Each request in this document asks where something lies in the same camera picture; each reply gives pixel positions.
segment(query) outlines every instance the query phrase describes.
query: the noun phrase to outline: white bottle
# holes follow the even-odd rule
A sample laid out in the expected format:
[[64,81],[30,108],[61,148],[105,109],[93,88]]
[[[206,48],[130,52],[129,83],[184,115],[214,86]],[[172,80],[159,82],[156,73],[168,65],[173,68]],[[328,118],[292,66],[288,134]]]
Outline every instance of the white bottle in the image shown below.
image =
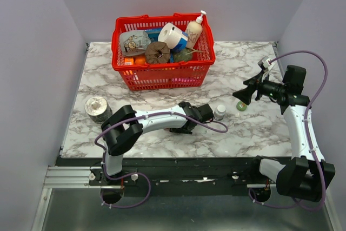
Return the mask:
[[214,110],[214,118],[215,120],[223,120],[223,117],[226,114],[226,107],[224,105],[218,105],[217,108]]
[[201,15],[196,18],[196,21],[190,22],[188,24],[188,27],[186,27],[185,32],[189,36],[186,48],[192,49],[195,46],[195,43],[197,42],[199,36],[201,35],[203,31],[203,27],[201,23],[203,21],[203,15],[206,15],[206,14],[207,14],[206,12],[201,10]]

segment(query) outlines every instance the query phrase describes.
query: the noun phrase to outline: white marble surface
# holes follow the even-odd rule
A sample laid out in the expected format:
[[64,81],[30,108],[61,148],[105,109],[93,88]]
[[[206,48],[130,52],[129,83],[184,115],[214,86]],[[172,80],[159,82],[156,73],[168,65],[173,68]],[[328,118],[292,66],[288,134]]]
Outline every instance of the white marble surface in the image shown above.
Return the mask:
[[[192,135],[173,134],[158,130],[142,135],[124,157],[229,157],[229,156],[289,156],[288,129],[280,108],[263,97],[253,101],[245,112],[236,109],[232,93],[242,89],[242,82],[257,73],[257,62],[263,56],[274,58],[268,42],[216,42],[216,62],[199,88],[163,89],[131,92],[119,73],[111,66],[110,43],[90,44],[79,86],[63,157],[101,157],[101,148],[93,144],[100,125],[88,118],[84,104],[92,96],[105,97],[113,112],[126,104],[136,110],[157,110],[172,107],[180,101],[192,105],[219,104],[227,108],[223,122],[226,134],[197,126]],[[271,80],[281,79],[278,66]]]

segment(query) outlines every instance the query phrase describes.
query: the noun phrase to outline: orange object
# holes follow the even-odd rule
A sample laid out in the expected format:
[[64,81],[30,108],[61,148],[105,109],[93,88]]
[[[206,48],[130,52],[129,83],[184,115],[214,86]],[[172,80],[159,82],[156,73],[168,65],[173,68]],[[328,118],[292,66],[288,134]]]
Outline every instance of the orange object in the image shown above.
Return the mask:
[[214,39],[208,25],[207,17],[203,19],[203,31],[198,38],[192,60],[165,64],[134,64],[125,66],[126,57],[121,52],[119,35],[130,30],[145,30],[164,27],[172,23],[185,31],[190,21],[196,20],[199,14],[173,14],[172,16],[148,15],[120,17],[116,20],[112,37],[112,67],[118,71],[130,90],[169,89],[199,87],[202,85],[208,69],[215,62]]
[[128,65],[134,65],[134,59],[132,57],[126,57],[124,59],[124,65],[128,66]]
[[137,55],[134,58],[135,58],[135,64],[137,65],[144,65],[147,62],[145,55]]

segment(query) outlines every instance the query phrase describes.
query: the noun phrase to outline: gray floor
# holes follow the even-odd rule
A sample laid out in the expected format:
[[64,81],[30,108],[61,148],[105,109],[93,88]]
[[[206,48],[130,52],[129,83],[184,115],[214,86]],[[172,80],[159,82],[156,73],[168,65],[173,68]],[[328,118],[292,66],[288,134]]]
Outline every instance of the gray floor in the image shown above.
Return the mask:
[[[123,198],[130,204],[139,198]],[[291,204],[274,194],[272,204]],[[43,230],[332,230],[326,209],[270,209],[248,197],[151,197],[133,209],[101,207],[99,190],[55,190]]]

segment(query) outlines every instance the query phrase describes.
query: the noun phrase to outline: green lid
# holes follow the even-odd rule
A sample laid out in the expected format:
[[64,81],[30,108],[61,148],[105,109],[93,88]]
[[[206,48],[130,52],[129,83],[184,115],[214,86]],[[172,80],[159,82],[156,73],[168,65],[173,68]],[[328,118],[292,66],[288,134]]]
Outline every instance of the green lid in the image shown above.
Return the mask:
[[239,101],[238,103],[237,103],[237,109],[239,110],[239,111],[245,111],[246,109],[247,109],[247,105],[245,104],[245,103],[243,103],[243,102],[241,102],[241,101]]

